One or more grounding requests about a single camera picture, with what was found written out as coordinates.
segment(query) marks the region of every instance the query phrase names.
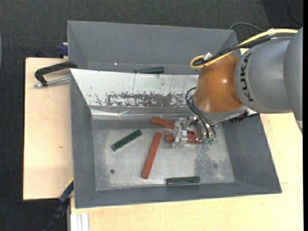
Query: gray bin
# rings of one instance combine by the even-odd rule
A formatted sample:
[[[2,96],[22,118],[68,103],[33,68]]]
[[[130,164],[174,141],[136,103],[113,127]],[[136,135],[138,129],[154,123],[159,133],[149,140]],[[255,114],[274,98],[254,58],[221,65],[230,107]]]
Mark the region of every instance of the gray bin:
[[[80,68],[134,72],[136,66],[165,66],[165,77],[198,74],[188,66],[191,58],[208,51],[215,54],[237,43],[234,32],[228,30],[113,23],[69,22],[68,34],[70,61]],[[213,145],[187,144],[174,149],[162,139],[150,177],[142,179],[154,133],[170,132],[151,125],[151,117],[175,120],[189,110],[185,105],[169,107],[169,103],[161,109],[89,103],[87,95],[107,85],[98,81],[100,71],[70,73],[76,208],[281,193],[258,117],[217,127]],[[92,89],[86,84],[90,72]],[[113,152],[112,143],[137,129],[141,137]],[[166,186],[165,178],[181,176],[199,176],[201,181]]]

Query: red stick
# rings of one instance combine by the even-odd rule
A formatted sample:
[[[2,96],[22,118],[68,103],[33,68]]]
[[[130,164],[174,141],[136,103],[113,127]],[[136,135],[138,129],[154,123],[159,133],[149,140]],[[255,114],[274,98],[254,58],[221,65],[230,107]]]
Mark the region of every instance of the red stick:
[[[142,172],[141,177],[144,179],[148,179],[150,172],[151,172],[151,168],[152,168],[152,164],[154,162],[154,158],[156,155],[156,151],[160,142],[160,138],[162,137],[162,133],[160,132],[156,132],[152,141],[152,145],[148,154],[148,158],[146,159],[145,165],[144,165],[144,169]]]
[[[174,128],[173,121],[165,120],[165,119],[158,118],[158,117],[152,117],[151,124],[156,125],[156,126],[160,126],[160,127],[163,127],[163,128],[170,128],[170,129]]]

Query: red wooden block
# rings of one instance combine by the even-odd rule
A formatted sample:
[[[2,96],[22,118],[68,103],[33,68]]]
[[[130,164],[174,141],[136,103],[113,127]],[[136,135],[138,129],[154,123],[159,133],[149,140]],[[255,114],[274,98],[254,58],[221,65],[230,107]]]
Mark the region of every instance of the red wooden block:
[[[154,162],[155,159],[155,155],[156,155],[156,151],[160,142],[160,138],[162,137],[162,133],[160,132],[156,132],[152,141],[152,145],[148,154],[148,158],[146,159],[145,165],[144,165],[144,169],[142,172],[141,177],[144,179],[148,179],[150,172],[151,172],[151,168],[152,168],[152,164]]]
[[[195,135],[187,134],[188,143],[203,143],[203,141],[198,141]]]
[[[172,133],[166,133],[165,134],[165,142],[173,142],[173,141],[174,141],[174,138],[173,138]]]
[[[158,117],[152,117],[151,124],[156,125],[156,126],[160,126],[160,127],[163,127],[163,128],[170,128],[170,129],[174,128],[173,121],[165,120],[165,119],[158,118]]]

